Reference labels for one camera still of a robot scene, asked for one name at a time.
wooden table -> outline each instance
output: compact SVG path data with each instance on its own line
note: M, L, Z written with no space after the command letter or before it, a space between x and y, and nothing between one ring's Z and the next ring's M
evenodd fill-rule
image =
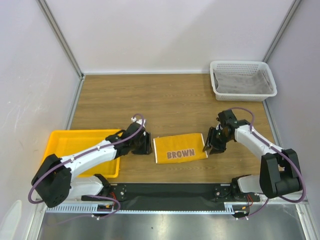
M254 112L254 127L273 142L261 102L217 101L209 74L87 75L71 129L126 129L135 113L147 120L151 137L202 133L216 126L217 114L231 107ZM251 116L234 110L236 117ZM118 178L127 183L228 183L232 178L259 174L260 160L238 142L222 154L185 163L156 164L155 156L122 156Z

yellow cloth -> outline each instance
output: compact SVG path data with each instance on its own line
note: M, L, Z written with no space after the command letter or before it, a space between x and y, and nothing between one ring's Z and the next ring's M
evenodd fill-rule
M205 143L202 133L157 137L153 139L153 144L157 164L184 163L208 158L207 153L203 152Z

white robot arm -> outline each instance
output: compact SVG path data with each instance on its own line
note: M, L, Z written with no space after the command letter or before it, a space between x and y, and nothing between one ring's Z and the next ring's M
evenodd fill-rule
M274 145L259 134L248 121L237 120L231 109L220 112L217 120L220 124L209 129L203 151L210 150L210 154L223 153L226 143L234 140L261 159L260 175L232 179L236 193L263 193L271 199L302 190L297 172L282 156L287 156L300 171L298 156L294 150Z
M146 121L135 118L131 120L133 123L127 130L110 135L95 146L69 156L57 157L52 154L45 158L31 184L49 208L66 199L96 196L104 191L107 180L98 173L92 177L77 178L86 170L130 151L143 155L152 152L151 135L145 129Z

yellow plastic tray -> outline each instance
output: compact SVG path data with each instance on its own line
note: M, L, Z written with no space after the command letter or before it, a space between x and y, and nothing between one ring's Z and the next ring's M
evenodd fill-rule
M51 154L57 157L76 154L82 150L90 148L107 136L115 134L119 129L105 130L56 130L50 135L46 146L42 162ZM91 177L94 174L101 174L105 178L116 178L119 174L120 157L101 163L85 172L78 177Z

white plastic basket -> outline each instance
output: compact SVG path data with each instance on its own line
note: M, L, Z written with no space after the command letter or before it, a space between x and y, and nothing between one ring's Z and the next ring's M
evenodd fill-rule
M257 71L263 71L267 83L272 90L271 94L235 94L217 92L214 71L230 74L252 76ZM277 95L277 86L271 70L265 62L262 61L213 61L210 63L211 85L215 93L215 98L219 101L255 101L262 102L268 97Z

